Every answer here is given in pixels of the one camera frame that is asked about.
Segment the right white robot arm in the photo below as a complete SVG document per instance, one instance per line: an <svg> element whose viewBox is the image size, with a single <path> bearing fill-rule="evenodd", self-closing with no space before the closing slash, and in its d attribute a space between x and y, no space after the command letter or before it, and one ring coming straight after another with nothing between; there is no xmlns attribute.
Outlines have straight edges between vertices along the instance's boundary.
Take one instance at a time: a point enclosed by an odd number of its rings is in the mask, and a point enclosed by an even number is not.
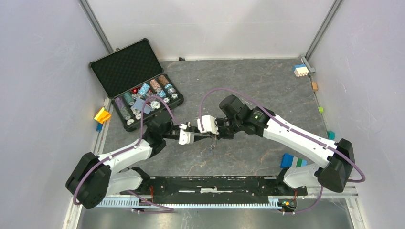
<svg viewBox="0 0 405 229"><path fill-rule="evenodd" d="M344 191L355 163L350 141L342 138L335 142L311 134L270 110L250 109L233 94L223 99L219 108L225 118L212 118L208 130L218 138L233 139L236 133L245 132L281 143L313 162L284 168L276 181L280 194L287 195L295 188L312 185L321 185L336 193Z"/></svg>

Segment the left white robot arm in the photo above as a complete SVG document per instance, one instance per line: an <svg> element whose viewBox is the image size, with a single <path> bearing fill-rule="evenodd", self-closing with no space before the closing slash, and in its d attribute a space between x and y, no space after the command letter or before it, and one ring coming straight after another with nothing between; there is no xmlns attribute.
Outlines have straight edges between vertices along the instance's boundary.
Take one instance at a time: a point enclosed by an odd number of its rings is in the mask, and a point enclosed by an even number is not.
<svg viewBox="0 0 405 229"><path fill-rule="evenodd" d="M157 155L165 146L166 139L177 139L180 145L191 144L200 138L195 133L218 134L215 117L204 115L198 119L198 126L176 125L170 111L160 111L147 122L146 131L134 143L99 156L92 152L84 154L66 182L66 188L73 196L75 205L86 209L97 206L105 196L136 191L145 194L150 181L137 171L124 168Z"/></svg>

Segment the metal key organizer plate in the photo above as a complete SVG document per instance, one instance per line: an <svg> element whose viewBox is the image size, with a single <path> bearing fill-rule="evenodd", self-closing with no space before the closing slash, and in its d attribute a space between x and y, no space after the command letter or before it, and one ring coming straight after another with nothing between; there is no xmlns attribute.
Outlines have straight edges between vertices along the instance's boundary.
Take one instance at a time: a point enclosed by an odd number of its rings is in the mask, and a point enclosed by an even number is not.
<svg viewBox="0 0 405 229"><path fill-rule="evenodd" d="M211 137L210 150L214 150L215 145L216 145L216 141L217 141L216 137L215 137L215 136L212 136L212 137Z"/></svg>

